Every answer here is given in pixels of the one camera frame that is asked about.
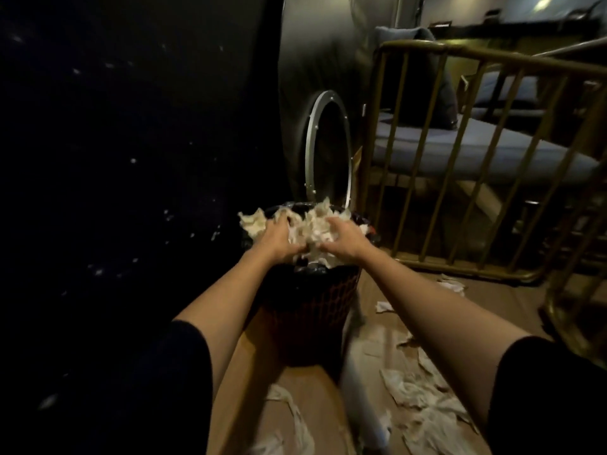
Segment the person's left hand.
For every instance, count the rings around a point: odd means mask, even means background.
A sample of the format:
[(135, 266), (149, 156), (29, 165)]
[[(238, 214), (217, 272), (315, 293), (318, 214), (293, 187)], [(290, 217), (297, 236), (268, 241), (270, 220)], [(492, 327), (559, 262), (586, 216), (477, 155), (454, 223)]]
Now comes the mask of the person's left hand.
[(297, 261), (301, 254), (307, 252), (307, 249), (306, 242), (292, 243), (290, 241), (285, 216), (282, 216), (278, 222), (268, 220), (265, 230), (252, 247), (252, 250), (262, 255), (271, 265)]

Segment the person's right hand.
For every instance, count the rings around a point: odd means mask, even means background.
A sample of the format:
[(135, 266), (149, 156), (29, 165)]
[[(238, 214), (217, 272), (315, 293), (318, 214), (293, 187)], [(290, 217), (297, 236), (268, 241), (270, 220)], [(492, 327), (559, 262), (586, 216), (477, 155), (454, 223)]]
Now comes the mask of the person's right hand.
[(346, 264), (365, 266), (368, 259), (379, 251), (360, 231), (353, 221), (344, 221), (337, 216), (326, 219), (337, 237), (332, 242), (320, 242), (316, 247), (330, 253)]

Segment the pile of paper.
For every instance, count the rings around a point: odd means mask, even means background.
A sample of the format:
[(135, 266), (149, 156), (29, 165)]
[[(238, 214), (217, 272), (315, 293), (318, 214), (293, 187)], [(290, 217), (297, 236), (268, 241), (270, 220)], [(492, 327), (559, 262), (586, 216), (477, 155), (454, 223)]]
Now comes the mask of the pile of paper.
[(258, 208), (253, 214), (238, 213), (239, 225), (251, 243), (255, 243), (264, 233), (267, 221), (278, 221), (285, 215), (288, 221), (290, 243), (306, 245), (307, 252), (293, 258), (295, 270), (303, 268), (333, 269), (344, 266), (345, 262), (330, 252), (318, 248), (318, 243), (334, 242), (338, 234), (327, 221), (330, 216), (338, 217), (342, 221), (353, 221), (363, 235), (367, 238), (375, 237), (375, 229), (365, 219), (357, 219), (353, 212), (346, 207), (338, 207), (327, 197), (320, 203), (286, 203), (272, 207), (265, 212)]

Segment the person's left forearm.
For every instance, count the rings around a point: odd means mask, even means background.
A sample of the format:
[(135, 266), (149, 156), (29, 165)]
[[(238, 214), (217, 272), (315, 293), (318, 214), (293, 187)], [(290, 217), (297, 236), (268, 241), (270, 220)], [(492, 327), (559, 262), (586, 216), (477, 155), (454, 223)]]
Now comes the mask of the person's left forearm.
[(270, 248), (254, 246), (174, 319), (189, 323), (205, 339), (211, 359), (213, 398), (236, 350), (255, 295), (269, 269), (277, 263), (276, 256)]

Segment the person's right forearm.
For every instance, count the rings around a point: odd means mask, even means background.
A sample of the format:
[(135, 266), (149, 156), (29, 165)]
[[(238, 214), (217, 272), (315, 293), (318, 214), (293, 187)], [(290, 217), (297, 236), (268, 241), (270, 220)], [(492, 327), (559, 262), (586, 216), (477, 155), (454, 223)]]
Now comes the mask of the person's right forearm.
[(375, 247), (355, 262), (367, 271), (486, 433), (498, 365), (530, 333), (396, 262)]

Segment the black mesh waste bin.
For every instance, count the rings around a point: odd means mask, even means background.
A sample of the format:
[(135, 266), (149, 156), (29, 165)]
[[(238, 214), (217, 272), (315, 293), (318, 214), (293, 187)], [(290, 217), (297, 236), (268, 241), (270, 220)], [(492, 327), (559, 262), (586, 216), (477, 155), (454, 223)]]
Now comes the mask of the black mesh waste bin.
[[(369, 220), (360, 214), (357, 219)], [(251, 243), (242, 230), (242, 247)], [(380, 237), (368, 240), (377, 246)], [(346, 264), (333, 269), (303, 268), (293, 263), (277, 264), (264, 277), (257, 296), (267, 313), (271, 334), (282, 351), (301, 361), (323, 353), (341, 337), (354, 304), (361, 275), (359, 266)]]

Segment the gold metal railing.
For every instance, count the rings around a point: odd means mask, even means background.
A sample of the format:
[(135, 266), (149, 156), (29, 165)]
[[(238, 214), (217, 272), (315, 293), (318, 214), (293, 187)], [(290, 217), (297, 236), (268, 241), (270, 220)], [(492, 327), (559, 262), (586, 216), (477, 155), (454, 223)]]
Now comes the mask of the gold metal railing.
[(607, 369), (607, 59), (376, 48), (360, 196), (402, 264), (547, 281), (540, 313)]

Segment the blue sofa seat cushion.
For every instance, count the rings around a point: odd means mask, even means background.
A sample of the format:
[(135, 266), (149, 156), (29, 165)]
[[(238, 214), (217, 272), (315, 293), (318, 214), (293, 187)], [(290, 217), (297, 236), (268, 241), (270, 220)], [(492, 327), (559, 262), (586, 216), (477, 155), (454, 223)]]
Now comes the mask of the blue sofa seat cushion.
[[(392, 115), (381, 113), (377, 123), (373, 164), (383, 166)], [(398, 126), (391, 153), (389, 171), (409, 175), (421, 137), (421, 128)], [(464, 133), (461, 148), (453, 168), (454, 180), (475, 181), (478, 179), (495, 126), (476, 119), (470, 119)], [(418, 175), (422, 177), (442, 177), (447, 170), (457, 130), (429, 129), (422, 153)], [(532, 137), (504, 129), (492, 158), (486, 182), (490, 184), (511, 184), (515, 181), (519, 165), (532, 142)], [(568, 150), (557, 144), (541, 140), (524, 173), (522, 183), (546, 185), (553, 181), (556, 171)], [(578, 185), (586, 183), (599, 166), (594, 158), (575, 153), (562, 179), (562, 183)]]

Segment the dark blue pillow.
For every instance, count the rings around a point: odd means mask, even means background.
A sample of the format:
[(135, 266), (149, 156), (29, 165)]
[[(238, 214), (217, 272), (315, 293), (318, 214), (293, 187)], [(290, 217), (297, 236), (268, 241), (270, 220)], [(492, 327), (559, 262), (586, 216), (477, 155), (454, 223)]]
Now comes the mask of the dark blue pillow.
[[(377, 45), (391, 40), (429, 40), (434, 41), (433, 33), (424, 27), (413, 29), (376, 27)], [(389, 54), (384, 71), (381, 109), (395, 112), (396, 94), (402, 69), (403, 52)], [(408, 54), (406, 78), (404, 81), (399, 125), (423, 127), (429, 109), (436, 76), (439, 70), (439, 57), (431, 52), (411, 50)], [(451, 79), (444, 73), (429, 127), (431, 129), (454, 130), (457, 127), (458, 102)]]

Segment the white tube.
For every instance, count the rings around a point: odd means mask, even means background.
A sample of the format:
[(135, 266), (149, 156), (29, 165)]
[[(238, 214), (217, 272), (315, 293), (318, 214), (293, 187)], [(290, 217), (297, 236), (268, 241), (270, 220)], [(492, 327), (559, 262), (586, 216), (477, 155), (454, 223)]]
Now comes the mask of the white tube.
[(391, 412), (386, 407), (383, 345), (365, 337), (366, 319), (358, 303), (348, 313), (342, 331), (339, 392), (357, 452), (387, 455)]

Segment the long white paper strip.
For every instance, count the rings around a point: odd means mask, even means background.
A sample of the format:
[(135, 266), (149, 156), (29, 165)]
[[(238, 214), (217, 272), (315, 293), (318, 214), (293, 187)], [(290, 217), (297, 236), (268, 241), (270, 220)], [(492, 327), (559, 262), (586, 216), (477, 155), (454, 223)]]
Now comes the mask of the long white paper strip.
[[(296, 455), (316, 455), (316, 445), (313, 436), (293, 400), (292, 394), (283, 386), (273, 383), (267, 392), (266, 401), (284, 403), (292, 416)], [(285, 455), (284, 438), (277, 430), (261, 442), (251, 446), (245, 455)]]

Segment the large crumpled paper sheet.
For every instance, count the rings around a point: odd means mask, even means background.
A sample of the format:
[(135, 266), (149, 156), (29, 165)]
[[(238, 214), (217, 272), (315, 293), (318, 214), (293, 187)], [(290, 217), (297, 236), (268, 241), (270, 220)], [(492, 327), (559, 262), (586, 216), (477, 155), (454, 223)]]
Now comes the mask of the large crumpled paper sheet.
[(397, 406), (412, 414), (399, 426), (410, 455), (477, 455), (459, 422), (478, 431), (458, 397), (422, 348), (417, 359), (403, 359), (404, 369), (379, 370)]

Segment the black left sleeve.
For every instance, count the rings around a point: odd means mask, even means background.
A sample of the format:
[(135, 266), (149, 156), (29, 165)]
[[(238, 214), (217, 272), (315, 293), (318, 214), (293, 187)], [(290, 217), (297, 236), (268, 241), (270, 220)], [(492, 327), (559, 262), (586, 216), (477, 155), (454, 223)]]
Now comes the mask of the black left sleeve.
[(124, 371), (73, 404), (70, 455), (206, 455), (213, 398), (207, 342), (173, 321)]

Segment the black sleeve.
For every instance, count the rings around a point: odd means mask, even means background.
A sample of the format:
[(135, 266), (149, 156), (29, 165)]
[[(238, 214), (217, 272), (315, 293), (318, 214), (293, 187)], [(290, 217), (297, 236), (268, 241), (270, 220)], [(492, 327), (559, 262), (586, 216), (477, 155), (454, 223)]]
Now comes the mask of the black sleeve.
[(607, 455), (607, 370), (540, 337), (499, 362), (487, 417), (493, 455)]
[(207, 342), (173, 321), (124, 371), (73, 404), (70, 455), (206, 455), (213, 398)]

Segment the black right sleeve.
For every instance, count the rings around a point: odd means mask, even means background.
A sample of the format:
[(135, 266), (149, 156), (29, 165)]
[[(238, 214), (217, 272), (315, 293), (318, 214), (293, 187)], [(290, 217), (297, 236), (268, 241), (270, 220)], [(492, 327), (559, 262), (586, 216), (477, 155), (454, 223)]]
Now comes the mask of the black right sleeve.
[(540, 337), (499, 362), (487, 417), (493, 455), (607, 455), (607, 370)]

